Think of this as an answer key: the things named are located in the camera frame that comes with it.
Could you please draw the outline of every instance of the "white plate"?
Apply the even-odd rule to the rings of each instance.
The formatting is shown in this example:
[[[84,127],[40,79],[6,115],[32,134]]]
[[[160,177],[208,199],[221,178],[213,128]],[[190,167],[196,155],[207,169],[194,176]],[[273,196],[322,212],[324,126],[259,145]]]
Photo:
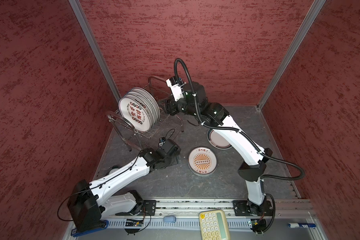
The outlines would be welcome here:
[[[224,150],[232,147],[232,145],[228,141],[226,141],[224,137],[215,132],[213,129],[208,130],[208,132],[206,133],[206,137],[208,138],[208,142],[218,149]]]
[[[156,120],[157,120],[157,114],[156,114],[154,106],[149,101],[149,99],[146,96],[144,96],[144,94],[141,94],[141,93],[139,93],[137,91],[133,91],[133,90],[129,91],[127,94],[135,95],[135,96],[141,98],[141,100],[144,101],[144,103],[147,105],[147,107],[149,108],[149,110],[151,111],[151,113],[153,115],[153,121],[152,121],[153,122],[152,126],[153,126],[155,124]]]
[[[132,90],[139,92],[141,94],[144,94],[144,96],[146,96],[148,98],[148,100],[152,103],[152,106],[154,107],[154,109],[156,111],[156,115],[157,115],[156,120],[158,120],[160,118],[160,109],[158,108],[158,104],[157,104],[156,100],[154,99],[154,97],[152,97],[152,95],[150,93],[148,93],[145,89],[142,89],[142,88],[133,88],[133,89],[131,89],[131,91]]]
[[[138,102],[140,104],[140,106],[142,106],[145,110],[145,112],[147,113],[148,115],[148,118],[149,118],[149,122],[151,124],[151,127],[154,125],[154,117],[153,117],[153,114],[151,112],[151,108],[150,106],[148,105],[149,103],[147,103],[147,101],[144,101],[144,99],[140,98],[139,96],[136,96],[135,94],[133,93],[127,93],[124,95],[125,97],[129,97],[129,98],[132,98],[133,100],[135,100],[136,102]]]
[[[119,110],[121,115],[130,121],[136,130],[147,132],[150,129],[151,123],[147,112],[132,98],[122,97],[119,101]]]
[[[206,176],[215,171],[217,159],[211,149],[207,147],[197,147],[189,154],[188,165],[197,175]]]

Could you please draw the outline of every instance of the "wall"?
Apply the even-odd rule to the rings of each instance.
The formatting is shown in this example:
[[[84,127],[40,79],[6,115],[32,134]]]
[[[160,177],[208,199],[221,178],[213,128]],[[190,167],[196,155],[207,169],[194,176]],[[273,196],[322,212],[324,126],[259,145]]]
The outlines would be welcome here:
[[[329,238],[360,239],[360,1],[327,0],[263,113]]]
[[[182,58],[208,98],[257,104],[312,0],[81,0],[120,94]]]
[[[0,1],[0,239],[61,239],[113,96],[67,0]],[[66,207],[61,213],[68,218]]]

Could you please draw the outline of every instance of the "yellow calculator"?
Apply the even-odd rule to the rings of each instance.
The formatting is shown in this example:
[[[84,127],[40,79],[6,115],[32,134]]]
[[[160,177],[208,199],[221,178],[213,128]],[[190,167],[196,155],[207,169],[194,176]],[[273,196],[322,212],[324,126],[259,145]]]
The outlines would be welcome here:
[[[216,209],[199,213],[203,240],[230,240],[228,222],[223,210]]]

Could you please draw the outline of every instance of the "rack wire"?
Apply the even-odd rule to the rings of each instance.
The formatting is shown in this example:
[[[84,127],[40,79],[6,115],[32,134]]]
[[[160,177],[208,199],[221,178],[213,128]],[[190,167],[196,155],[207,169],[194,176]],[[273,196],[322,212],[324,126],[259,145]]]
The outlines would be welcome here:
[[[144,146],[157,147],[158,141],[153,141],[153,139],[156,136],[163,137],[166,129],[173,129],[174,132],[172,135],[172,139],[175,139],[180,131],[184,131],[183,121],[179,116],[171,116],[164,112],[164,101],[171,95],[171,93],[154,87],[152,84],[153,80],[162,82],[165,84],[165,86],[167,84],[165,79],[163,78],[160,78],[158,76],[150,76],[148,78],[148,84],[143,87],[143,89],[145,89],[154,97],[160,110],[160,117],[158,118],[156,123],[148,130],[148,132],[139,132],[138,130],[136,130],[133,124],[120,114],[119,109],[117,109],[115,112],[106,112],[108,121],[112,124],[113,128],[116,130],[129,151],[132,151],[132,147],[139,151],[144,149]],[[127,132],[123,132],[123,129],[126,129],[133,134],[130,137],[125,137],[125,135],[127,135]]]

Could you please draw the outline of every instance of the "plate rim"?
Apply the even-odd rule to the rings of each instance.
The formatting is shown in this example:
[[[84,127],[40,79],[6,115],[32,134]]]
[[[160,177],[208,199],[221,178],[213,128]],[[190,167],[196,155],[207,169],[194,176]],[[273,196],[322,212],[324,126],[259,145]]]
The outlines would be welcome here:
[[[215,159],[216,159],[216,166],[215,166],[215,169],[212,171],[212,172],[210,172],[210,173],[208,173],[208,174],[200,174],[200,173],[198,173],[198,172],[196,172],[196,171],[194,171],[193,169],[192,169],[192,167],[191,167],[191,165],[190,165],[190,163],[189,163],[189,156],[191,155],[191,153],[194,151],[194,150],[196,150],[197,148],[206,148],[206,149],[208,149],[209,151],[211,151],[212,152],[212,154],[215,156]],[[209,175],[211,175],[212,173],[214,173],[215,172],[215,170],[217,169],[217,165],[218,165],[218,162],[217,162],[217,157],[216,157],[216,154],[212,151],[212,149],[210,149],[210,148],[208,148],[208,147],[205,147],[205,146],[198,146],[198,147],[195,147],[194,149],[192,149],[190,152],[189,152],[189,154],[188,154],[188,167],[191,169],[191,171],[193,172],[193,173],[195,173],[195,174],[197,174],[197,175],[199,175],[199,176],[209,176]]]
[[[131,92],[133,92],[133,93],[139,93],[139,92],[137,92],[137,91],[134,91],[134,90],[130,90],[128,93],[126,93],[126,95],[127,94],[132,94],[132,95],[134,95],[133,93],[131,93]],[[144,95],[144,94],[142,94],[142,93],[139,93],[139,94],[141,94],[147,101],[148,101],[148,103],[149,104],[147,104],[146,103],[146,101],[144,101],[144,103],[148,106],[148,108],[149,108],[149,110],[152,112],[152,115],[153,115],[153,117],[154,117],[154,123],[152,124],[152,126],[157,122],[157,113],[156,113],[156,110],[155,110],[155,107],[152,105],[152,103],[151,103],[151,101]]]
[[[132,93],[130,93],[130,92],[128,92],[128,93],[126,93],[124,96],[127,96],[127,95],[132,95],[132,96],[135,96],[136,98],[138,98],[138,99],[140,99],[143,103],[145,103],[146,105],[147,105],[147,108],[148,108],[148,110],[151,112],[151,117],[152,117],[152,119],[149,119],[149,123],[151,124],[151,127],[155,124],[155,121],[154,121],[154,116],[153,116],[153,113],[152,113],[152,111],[151,111],[151,109],[149,108],[149,106],[148,106],[148,104],[143,100],[143,99],[141,99],[139,96],[136,96],[136,95],[134,95],[134,94],[132,94]]]
[[[217,147],[217,144],[214,143],[214,142],[212,141],[212,139],[211,139],[211,133],[212,133],[212,131],[213,131],[212,128],[210,128],[210,129],[208,130],[208,132],[206,133],[206,138],[208,139],[208,142],[209,142],[213,147],[216,147],[217,149],[220,149],[220,150],[227,150],[227,149],[230,149],[231,147],[233,147],[229,142],[228,142],[229,145],[226,146],[226,147]]]
[[[158,107],[158,104],[157,104],[155,98],[154,98],[147,90],[145,90],[145,89],[143,89],[143,88],[134,87],[134,88],[132,88],[131,90],[133,90],[133,89],[141,89],[141,90],[143,90],[145,93],[148,94],[148,96],[150,96],[150,97],[154,100],[154,102],[155,102],[156,105],[154,105],[154,104],[152,103],[152,101],[150,101],[149,98],[148,98],[148,100],[149,100],[149,101],[152,103],[152,105],[154,106],[154,109],[155,109],[155,111],[156,111],[156,113],[157,113],[157,120],[158,120],[158,119],[160,118],[160,109],[159,109],[159,107]]]
[[[131,99],[131,100],[133,100],[132,98],[128,98],[128,97],[126,97],[126,96],[123,96],[122,98],[120,98],[120,100],[119,100],[119,109],[120,109],[120,114],[121,114],[121,116],[123,116],[123,113],[121,112],[121,108],[120,108],[120,102],[121,102],[121,100],[123,99],[123,98],[127,98],[127,99]]]

